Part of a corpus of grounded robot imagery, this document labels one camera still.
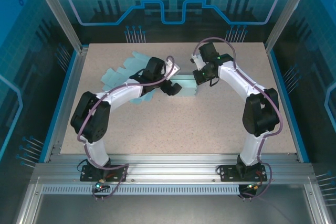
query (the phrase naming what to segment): blue edge trim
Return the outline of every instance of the blue edge trim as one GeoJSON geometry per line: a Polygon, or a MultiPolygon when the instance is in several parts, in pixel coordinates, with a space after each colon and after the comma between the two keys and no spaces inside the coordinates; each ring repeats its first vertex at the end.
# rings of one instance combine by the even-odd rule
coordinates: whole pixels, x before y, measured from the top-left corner
{"type": "Polygon", "coordinates": [[[65,90],[67,89],[68,82],[69,82],[69,79],[70,79],[70,74],[72,72],[72,68],[74,67],[76,57],[77,57],[77,53],[76,53],[76,51],[74,51],[73,54],[72,54],[72,57],[71,57],[71,61],[70,61],[69,67],[68,67],[67,74],[65,75],[65,78],[64,78],[64,82],[63,82],[61,92],[60,92],[59,97],[58,97],[58,101],[57,101],[57,104],[56,104],[56,107],[55,107],[54,115],[51,119],[48,134],[47,134],[46,140],[44,142],[44,146],[43,146],[43,149],[42,149],[39,161],[38,161],[39,163],[44,163],[45,157],[47,155],[48,147],[49,147],[49,144],[50,144],[50,141],[51,141],[51,136],[53,135],[55,124],[56,124],[57,117],[58,117],[58,114],[59,114],[59,110],[61,108],[61,105],[62,105],[62,102],[63,102],[63,99],[64,99],[65,90]]]}
{"type": "MultiPolygon", "coordinates": [[[[283,78],[282,78],[282,75],[281,75],[281,72],[280,72],[280,68],[279,68],[279,65],[278,65],[278,62],[277,62],[277,59],[275,57],[275,54],[274,54],[273,50],[271,50],[270,55],[271,55],[272,63],[274,65],[274,70],[275,70],[275,74],[276,74],[275,77],[278,79],[279,84],[280,84],[280,88],[282,90],[282,94],[283,94],[283,98],[284,98],[284,101],[283,101],[284,106],[286,106],[287,109],[288,109],[288,113],[289,113],[289,116],[291,118],[292,126],[293,126],[293,129],[294,129],[294,133],[295,133],[296,138],[297,138],[297,142],[298,142],[298,146],[299,146],[299,150],[297,150],[297,151],[299,151],[301,153],[301,156],[302,156],[302,159],[303,159],[302,161],[305,162],[305,163],[308,163],[309,159],[308,159],[308,155],[307,155],[307,152],[306,152],[306,148],[304,147],[302,136],[301,136],[301,133],[299,131],[299,126],[298,126],[298,123],[295,119],[294,111],[293,111],[293,108],[292,108],[291,103],[289,101],[289,96],[288,96],[288,93],[286,91],[285,84],[283,82],[283,78]]],[[[57,104],[56,104],[55,112],[54,112],[54,115],[53,115],[52,120],[51,120],[51,124],[50,124],[48,134],[47,134],[47,137],[46,137],[43,149],[42,149],[42,153],[40,155],[40,159],[39,159],[40,163],[44,162],[44,159],[47,155],[48,146],[49,146],[50,141],[51,141],[51,136],[52,136],[53,131],[54,131],[56,120],[57,120],[57,117],[58,117],[58,114],[59,114],[61,104],[62,104],[63,99],[64,99],[65,90],[67,88],[69,78],[70,78],[70,74],[71,74],[72,68],[74,66],[74,62],[75,62],[76,57],[77,57],[77,54],[74,51],[74,53],[71,57],[71,62],[70,62],[67,74],[66,74],[65,79],[64,79],[64,83],[63,83],[63,86],[62,86],[62,89],[61,89],[61,93],[59,95],[59,98],[58,98],[58,101],[57,101],[57,104]]]]}
{"type": "Polygon", "coordinates": [[[275,78],[278,79],[279,84],[280,84],[279,88],[282,90],[282,95],[283,95],[283,99],[284,99],[284,101],[282,101],[282,103],[283,103],[283,106],[287,107],[287,109],[288,109],[288,113],[289,113],[289,117],[290,117],[291,122],[292,122],[292,127],[293,127],[293,130],[294,130],[294,134],[295,134],[296,139],[297,139],[297,143],[298,143],[298,147],[299,147],[299,149],[297,151],[301,153],[302,161],[304,163],[309,163],[309,158],[308,158],[308,155],[307,155],[307,152],[306,152],[306,148],[304,147],[304,143],[303,143],[302,136],[301,136],[301,133],[300,133],[300,130],[299,130],[299,126],[298,126],[298,123],[296,121],[294,111],[293,111],[292,105],[290,103],[289,96],[288,96],[288,93],[287,93],[287,90],[286,90],[286,87],[285,87],[285,83],[283,82],[283,78],[282,78],[282,75],[281,75],[281,72],[280,72],[278,61],[275,57],[273,49],[271,50],[270,55],[271,55],[271,60],[272,60],[273,66],[274,66],[275,74],[276,74],[275,78]]]}

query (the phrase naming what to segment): speckled tabletop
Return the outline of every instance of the speckled tabletop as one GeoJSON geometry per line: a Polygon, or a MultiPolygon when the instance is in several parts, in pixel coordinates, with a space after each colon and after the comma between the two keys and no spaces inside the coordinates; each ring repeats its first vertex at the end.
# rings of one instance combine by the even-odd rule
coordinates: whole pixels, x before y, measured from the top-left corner
{"type": "MultiPolygon", "coordinates": [[[[101,92],[101,77],[107,69],[122,67],[132,51],[165,59],[174,56],[181,73],[192,74],[190,63],[196,43],[90,44],[79,81],[71,115],[81,95],[101,92]]],[[[262,43],[233,43],[238,65],[266,88],[276,84],[262,43]]],[[[224,43],[215,43],[220,54],[232,54],[224,43]]],[[[213,154],[239,153],[246,131],[242,124],[245,101],[224,81],[212,88],[208,83],[198,87],[195,97],[169,97],[161,90],[150,102],[130,102],[110,116],[104,136],[109,154],[213,154]]],[[[283,131],[267,140],[264,152],[296,152],[285,113],[283,131]]],[[[74,129],[68,123],[62,154],[83,154],[74,129]]]]}

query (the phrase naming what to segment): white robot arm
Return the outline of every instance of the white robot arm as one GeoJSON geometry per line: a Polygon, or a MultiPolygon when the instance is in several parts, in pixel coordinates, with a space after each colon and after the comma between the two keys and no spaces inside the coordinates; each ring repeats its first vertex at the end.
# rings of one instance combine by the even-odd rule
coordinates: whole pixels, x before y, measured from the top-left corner
{"type": "Polygon", "coordinates": [[[210,86],[213,86],[220,79],[224,80],[245,101],[243,125],[247,135],[236,166],[239,175],[244,178],[250,171],[260,168],[258,151],[261,140],[266,134],[273,131],[275,125],[279,123],[275,110],[256,87],[263,90],[279,108],[278,94],[274,89],[265,89],[257,84],[238,66],[235,67],[230,55],[219,55],[212,43],[201,46],[200,54],[192,55],[191,61],[197,66],[197,70],[193,71],[193,74],[198,85],[210,81],[210,86]]]}
{"type": "Polygon", "coordinates": [[[124,103],[139,98],[155,88],[161,88],[161,90],[168,95],[177,94],[182,87],[177,83],[172,85],[170,78],[177,74],[179,70],[180,68],[176,64],[173,64],[171,60],[163,61],[159,58],[152,57],[145,69],[130,76],[125,82],[125,87],[118,88],[108,95],[106,95],[107,92],[97,94],[86,92],[82,95],[70,122],[77,134],[85,118],[88,116],[90,109],[99,99],[106,96],[102,102],[99,103],[95,113],[89,119],[80,136],[80,139],[87,147],[88,161],[93,166],[99,168],[99,166],[106,166],[109,162],[109,156],[106,153],[102,140],[102,137],[107,131],[109,114],[124,103]],[[165,78],[165,80],[158,84],[150,84],[158,82],[163,78],[165,78]]]}

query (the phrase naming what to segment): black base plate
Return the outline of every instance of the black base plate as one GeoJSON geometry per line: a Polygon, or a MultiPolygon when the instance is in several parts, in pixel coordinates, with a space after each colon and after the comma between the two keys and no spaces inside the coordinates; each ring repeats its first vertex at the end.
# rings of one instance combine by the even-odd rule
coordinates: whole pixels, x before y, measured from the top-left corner
{"type": "MultiPolygon", "coordinates": [[[[118,165],[109,165],[108,167],[117,167],[118,165]]],[[[110,175],[106,181],[107,182],[119,182],[122,174],[125,172],[125,168],[121,168],[118,170],[106,171],[102,169],[98,169],[91,164],[83,165],[80,175],[80,181],[82,182],[97,182],[102,178],[110,175]]]]}
{"type": "Polygon", "coordinates": [[[257,171],[265,172],[261,178],[263,182],[267,181],[264,165],[260,165],[259,169],[246,174],[244,179],[240,177],[236,165],[220,165],[217,167],[217,174],[221,177],[221,182],[260,182],[260,177],[256,174],[257,171]]]}

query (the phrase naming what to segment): gray floor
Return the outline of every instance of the gray floor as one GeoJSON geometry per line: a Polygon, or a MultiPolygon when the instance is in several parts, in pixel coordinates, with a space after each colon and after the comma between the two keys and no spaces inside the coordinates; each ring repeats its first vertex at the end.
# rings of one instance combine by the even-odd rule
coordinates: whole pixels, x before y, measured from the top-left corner
{"type": "Polygon", "coordinates": [[[312,223],[304,191],[296,186],[271,186],[258,199],[238,196],[113,196],[95,202],[90,196],[46,195],[35,224],[89,223],[312,223]]]}

